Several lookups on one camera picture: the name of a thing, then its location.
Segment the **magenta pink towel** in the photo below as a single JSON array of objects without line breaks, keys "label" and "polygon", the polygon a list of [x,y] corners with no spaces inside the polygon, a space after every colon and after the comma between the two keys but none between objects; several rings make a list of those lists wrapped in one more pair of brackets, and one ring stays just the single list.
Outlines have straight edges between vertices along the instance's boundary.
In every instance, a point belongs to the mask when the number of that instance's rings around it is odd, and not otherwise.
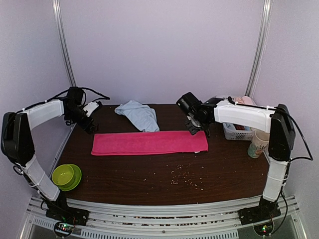
[{"label": "magenta pink towel", "polygon": [[204,132],[158,131],[95,134],[91,154],[94,156],[136,156],[208,151]]}]

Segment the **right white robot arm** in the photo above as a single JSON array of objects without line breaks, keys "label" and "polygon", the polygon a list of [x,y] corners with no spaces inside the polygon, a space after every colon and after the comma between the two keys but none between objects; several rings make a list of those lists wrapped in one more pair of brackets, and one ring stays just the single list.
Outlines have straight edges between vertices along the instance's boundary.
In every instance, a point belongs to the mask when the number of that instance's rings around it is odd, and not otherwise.
[{"label": "right white robot arm", "polygon": [[283,104],[277,107],[246,105],[231,97],[211,98],[202,102],[192,93],[184,95],[176,104],[185,113],[185,124],[192,135],[203,131],[206,136],[210,136],[209,127],[213,123],[248,126],[267,135],[270,166],[262,195],[265,201],[255,212],[259,219],[267,219],[275,211],[272,202],[278,199],[286,181],[296,137],[288,108]]}]

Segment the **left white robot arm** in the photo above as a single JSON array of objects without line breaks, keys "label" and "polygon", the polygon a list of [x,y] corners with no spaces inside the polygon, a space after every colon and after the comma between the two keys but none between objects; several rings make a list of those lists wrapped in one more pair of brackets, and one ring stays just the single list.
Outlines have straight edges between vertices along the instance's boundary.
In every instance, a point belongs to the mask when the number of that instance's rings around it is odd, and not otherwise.
[{"label": "left white robot arm", "polygon": [[97,102],[81,107],[73,100],[64,99],[45,101],[19,112],[7,112],[2,118],[1,151],[18,167],[19,173],[26,177],[32,188],[45,199],[55,202],[60,195],[60,189],[40,166],[35,155],[31,131],[52,119],[65,116],[71,124],[75,123],[91,134],[97,128],[91,115],[100,107],[101,104]]}]

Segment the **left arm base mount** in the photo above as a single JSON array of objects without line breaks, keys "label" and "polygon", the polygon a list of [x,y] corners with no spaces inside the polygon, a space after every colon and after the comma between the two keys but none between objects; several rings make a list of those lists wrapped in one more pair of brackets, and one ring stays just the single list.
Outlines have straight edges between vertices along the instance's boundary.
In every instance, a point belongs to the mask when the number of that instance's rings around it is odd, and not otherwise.
[{"label": "left arm base mount", "polygon": [[62,209],[56,205],[48,205],[46,216],[68,224],[85,226],[88,221],[89,211],[72,207]]}]

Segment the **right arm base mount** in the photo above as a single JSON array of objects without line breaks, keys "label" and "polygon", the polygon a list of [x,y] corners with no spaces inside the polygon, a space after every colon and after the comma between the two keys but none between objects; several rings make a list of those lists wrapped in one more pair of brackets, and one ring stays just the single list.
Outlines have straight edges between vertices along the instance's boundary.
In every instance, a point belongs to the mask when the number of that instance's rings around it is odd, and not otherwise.
[{"label": "right arm base mount", "polygon": [[281,211],[277,203],[266,202],[265,204],[249,208],[243,208],[238,211],[241,225],[258,223],[261,221],[271,220],[273,217],[281,215]]}]

